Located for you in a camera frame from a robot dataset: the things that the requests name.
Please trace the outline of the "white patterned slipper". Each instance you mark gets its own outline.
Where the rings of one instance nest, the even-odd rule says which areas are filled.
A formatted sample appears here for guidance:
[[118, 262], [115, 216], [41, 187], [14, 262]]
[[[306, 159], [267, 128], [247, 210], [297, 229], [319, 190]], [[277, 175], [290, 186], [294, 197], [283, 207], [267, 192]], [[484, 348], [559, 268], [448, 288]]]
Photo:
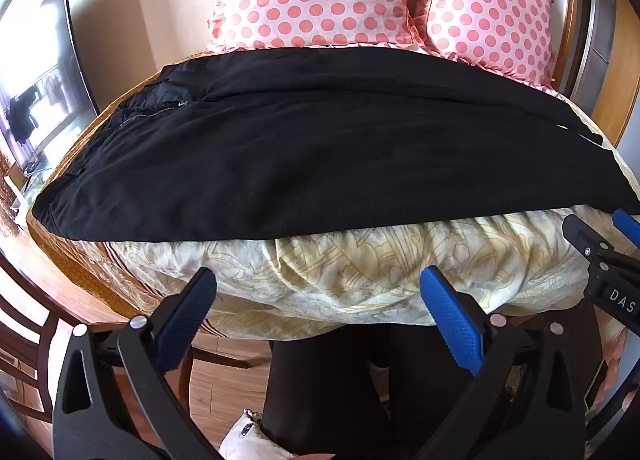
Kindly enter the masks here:
[[245, 409], [224, 436], [218, 452], [226, 460], [284, 460], [294, 454], [273, 443], [262, 432], [262, 416]]

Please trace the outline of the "cream patterned bed quilt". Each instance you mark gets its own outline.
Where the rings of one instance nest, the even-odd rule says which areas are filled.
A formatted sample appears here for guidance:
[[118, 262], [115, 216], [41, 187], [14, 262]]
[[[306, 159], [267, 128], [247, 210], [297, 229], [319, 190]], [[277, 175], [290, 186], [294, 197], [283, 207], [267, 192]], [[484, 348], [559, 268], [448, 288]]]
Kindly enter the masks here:
[[[122, 102], [159, 75], [107, 108], [43, 189]], [[639, 201], [638, 179], [599, 127], [574, 103], [550, 96], [602, 138]], [[430, 324], [418, 282], [431, 265], [487, 310], [502, 307], [527, 316], [572, 307], [587, 278], [585, 261], [562, 235], [562, 221], [572, 214], [622, 252], [632, 250], [613, 227], [615, 211], [586, 205], [268, 240], [193, 242], [70, 240], [48, 232], [32, 208], [27, 224], [40, 249], [70, 280], [121, 315], [149, 313], [180, 292], [198, 269], [210, 269], [218, 294], [205, 328], [237, 339], [303, 339], [343, 324]]]

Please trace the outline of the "black pants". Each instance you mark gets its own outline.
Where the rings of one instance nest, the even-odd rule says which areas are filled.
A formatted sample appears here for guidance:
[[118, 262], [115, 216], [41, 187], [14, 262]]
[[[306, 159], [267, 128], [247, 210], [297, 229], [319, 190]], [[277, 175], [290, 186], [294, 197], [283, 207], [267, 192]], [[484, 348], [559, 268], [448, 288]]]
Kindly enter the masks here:
[[586, 205], [636, 213], [563, 101], [390, 48], [204, 56], [119, 105], [32, 213], [91, 242], [268, 240]]

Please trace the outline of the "wooden door frame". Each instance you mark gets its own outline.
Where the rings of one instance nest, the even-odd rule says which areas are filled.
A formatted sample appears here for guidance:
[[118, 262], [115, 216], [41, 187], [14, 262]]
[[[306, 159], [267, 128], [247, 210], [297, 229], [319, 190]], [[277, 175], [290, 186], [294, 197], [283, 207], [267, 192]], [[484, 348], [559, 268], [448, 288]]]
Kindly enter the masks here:
[[555, 0], [552, 86], [613, 145], [639, 100], [639, 0]]

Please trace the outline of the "right pink polka-dot pillow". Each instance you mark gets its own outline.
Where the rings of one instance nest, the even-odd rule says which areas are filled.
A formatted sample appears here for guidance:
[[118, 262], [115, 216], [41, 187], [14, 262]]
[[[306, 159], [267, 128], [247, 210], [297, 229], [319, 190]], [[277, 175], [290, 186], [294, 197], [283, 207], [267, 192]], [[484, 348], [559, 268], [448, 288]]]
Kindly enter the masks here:
[[548, 88], [553, 0], [417, 0], [413, 24], [426, 49], [454, 62]]

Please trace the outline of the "black flat television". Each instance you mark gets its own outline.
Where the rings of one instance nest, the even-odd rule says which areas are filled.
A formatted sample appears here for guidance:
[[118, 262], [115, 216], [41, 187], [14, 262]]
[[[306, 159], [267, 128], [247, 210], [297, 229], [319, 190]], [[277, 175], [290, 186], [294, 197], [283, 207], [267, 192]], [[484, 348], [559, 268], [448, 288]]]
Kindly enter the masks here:
[[1, 136], [27, 175], [58, 165], [99, 109], [82, 69], [70, 0], [1, 24]]

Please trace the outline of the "dark wooden chair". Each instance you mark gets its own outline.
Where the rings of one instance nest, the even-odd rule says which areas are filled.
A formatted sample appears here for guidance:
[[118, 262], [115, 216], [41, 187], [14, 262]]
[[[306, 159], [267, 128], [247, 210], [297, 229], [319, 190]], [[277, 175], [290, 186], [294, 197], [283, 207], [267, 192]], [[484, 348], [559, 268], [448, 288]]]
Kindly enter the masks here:
[[[11, 396], [9, 403], [20, 414], [50, 423], [53, 419], [53, 396], [58, 389], [58, 375], [53, 372], [51, 345], [63, 322], [73, 328], [80, 320], [60, 303], [37, 287], [6, 257], [1, 258], [1, 371], [23, 388], [21, 400]], [[17, 287], [44, 311], [37, 322], [12, 304], [6, 295]]]

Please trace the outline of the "person's dark-clothed legs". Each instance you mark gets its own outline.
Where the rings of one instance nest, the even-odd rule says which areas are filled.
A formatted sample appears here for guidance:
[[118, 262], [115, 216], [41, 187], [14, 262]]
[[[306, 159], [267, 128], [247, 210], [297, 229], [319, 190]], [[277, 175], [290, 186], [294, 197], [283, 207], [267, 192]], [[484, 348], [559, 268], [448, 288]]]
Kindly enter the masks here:
[[345, 325], [271, 351], [262, 430], [337, 459], [578, 459], [603, 359], [586, 304], [516, 327], [479, 376], [420, 325]]

